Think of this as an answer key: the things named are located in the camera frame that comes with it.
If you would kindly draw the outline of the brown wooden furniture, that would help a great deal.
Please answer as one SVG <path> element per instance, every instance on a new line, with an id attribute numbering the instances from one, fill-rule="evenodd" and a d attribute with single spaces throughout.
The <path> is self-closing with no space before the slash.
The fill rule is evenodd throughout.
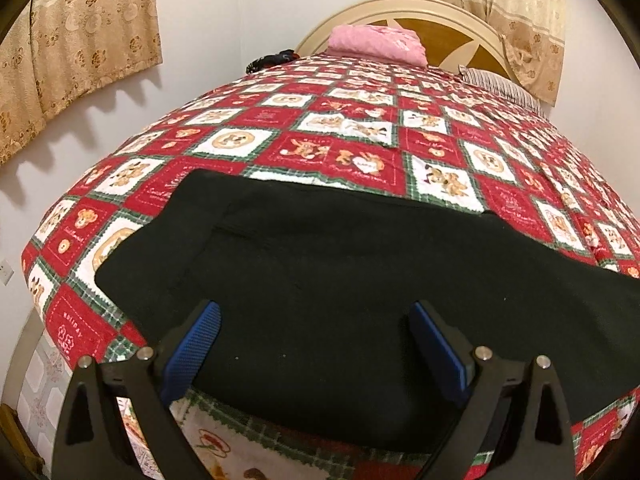
<path id="1" fill-rule="evenodd" d="M 11 469 L 19 479 L 45 479 L 44 460 L 8 404 L 1 404 L 1 463 Z"/>

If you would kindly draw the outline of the striped grey pillow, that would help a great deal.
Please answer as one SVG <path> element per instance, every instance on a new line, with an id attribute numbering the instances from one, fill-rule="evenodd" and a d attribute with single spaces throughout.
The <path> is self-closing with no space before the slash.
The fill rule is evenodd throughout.
<path id="1" fill-rule="evenodd" d="M 507 99 L 538 115 L 542 114 L 540 102 L 519 84 L 510 79 L 506 79 L 506 77 L 493 73 L 490 70 L 479 70 L 478 68 L 463 65 L 459 66 L 459 73 L 463 81 L 467 84 L 472 84 L 495 96 Z"/>

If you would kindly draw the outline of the dark patterned cloth bundle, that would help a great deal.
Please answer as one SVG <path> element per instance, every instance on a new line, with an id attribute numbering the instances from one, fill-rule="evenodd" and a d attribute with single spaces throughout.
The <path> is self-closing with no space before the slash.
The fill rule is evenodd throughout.
<path id="1" fill-rule="evenodd" d="M 285 49 L 275 54 L 267 54 L 261 58 L 250 62 L 246 66 L 245 73 L 254 74 L 261 70 L 268 70 L 268 68 L 288 64 L 299 59 L 299 55 L 293 49 Z"/>

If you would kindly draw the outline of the beige floral left curtain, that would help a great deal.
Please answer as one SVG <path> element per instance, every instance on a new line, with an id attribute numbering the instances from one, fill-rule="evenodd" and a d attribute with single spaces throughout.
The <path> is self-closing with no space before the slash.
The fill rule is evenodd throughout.
<path id="1" fill-rule="evenodd" d="M 1 159 L 81 96 L 162 61 L 156 0 L 30 0 L 1 44 Z"/>

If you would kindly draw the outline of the white wall socket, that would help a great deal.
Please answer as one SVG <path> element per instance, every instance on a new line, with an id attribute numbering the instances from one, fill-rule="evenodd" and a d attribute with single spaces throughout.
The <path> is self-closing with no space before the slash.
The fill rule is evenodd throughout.
<path id="1" fill-rule="evenodd" d="M 7 284 L 9 284 L 9 281 L 13 275 L 14 270 L 12 266 L 6 261 L 6 259 L 3 259 L 0 262 L 0 283 L 6 286 Z"/>

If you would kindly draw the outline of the cream wooden headboard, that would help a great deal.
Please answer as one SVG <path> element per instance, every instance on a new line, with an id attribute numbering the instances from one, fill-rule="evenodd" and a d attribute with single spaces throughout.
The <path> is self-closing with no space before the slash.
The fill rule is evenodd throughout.
<path id="1" fill-rule="evenodd" d="M 428 64 L 456 74 L 461 66 L 516 79 L 498 32 L 472 13 L 440 0 L 367 0 L 327 18 L 296 47 L 301 56 L 326 50 L 335 26 L 387 25 L 419 36 Z"/>

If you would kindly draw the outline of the pink folded blanket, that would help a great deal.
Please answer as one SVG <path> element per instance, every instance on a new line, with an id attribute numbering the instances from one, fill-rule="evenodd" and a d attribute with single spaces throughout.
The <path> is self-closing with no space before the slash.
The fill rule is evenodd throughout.
<path id="1" fill-rule="evenodd" d="M 329 36 L 326 53 L 370 58 L 427 68 L 426 50 L 410 29 L 375 25 L 338 25 Z"/>

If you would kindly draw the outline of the red teddy bear bedspread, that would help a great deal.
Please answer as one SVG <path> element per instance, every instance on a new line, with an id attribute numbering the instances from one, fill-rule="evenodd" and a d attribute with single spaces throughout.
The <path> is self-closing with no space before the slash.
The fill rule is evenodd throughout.
<path id="1" fill-rule="evenodd" d="M 63 365 L 84 354 L 119 361 L 141 346 L 94 274 L 201 168 L 491 210 L 572 258 L 639 273 L 637 217 L 541 112 L 465 74 L 317 55 L 153 122 L 42 217 L 22 266 Z"/>

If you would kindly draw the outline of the black pants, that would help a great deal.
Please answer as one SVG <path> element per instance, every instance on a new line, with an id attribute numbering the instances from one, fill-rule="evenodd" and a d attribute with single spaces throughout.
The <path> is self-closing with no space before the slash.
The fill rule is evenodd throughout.
<path id="1" fill-rule="evenodd" d="M 219 304 L 195 388 L 329 440 L 417 450 L 454 418 L 420 300 L 499 356 L 548 356 L 573 422 L 639 382 L 638 281 L 491 212 L 195 170 L 96 284 L 151 344 Z"/>

